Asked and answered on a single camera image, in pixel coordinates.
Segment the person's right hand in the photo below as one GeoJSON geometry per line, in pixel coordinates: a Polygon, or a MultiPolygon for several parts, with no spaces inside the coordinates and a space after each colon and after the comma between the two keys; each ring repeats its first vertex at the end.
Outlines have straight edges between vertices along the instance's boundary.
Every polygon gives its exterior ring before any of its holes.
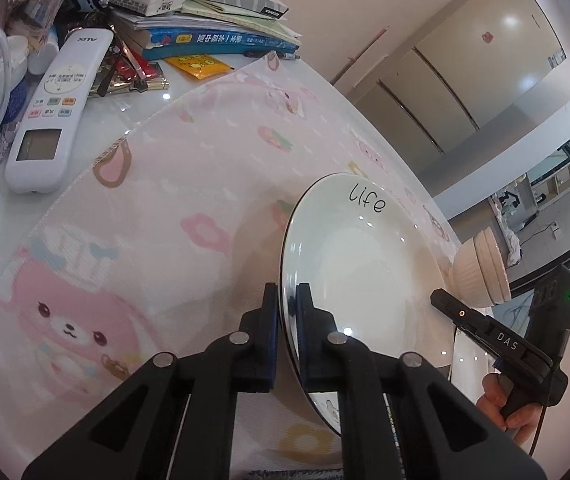
{"type": "Polygon", "coordinates": [[[476,406],[501,430],[514,430],[513,440],[517,445],[526,443],[535,433],[542,413],[540,404],[530,403],[512,413],[508,418],[501,415],[501,408],[508,402],[506,392],[496,373],[487,374],[482,381],[483,394],[476,406]]]}

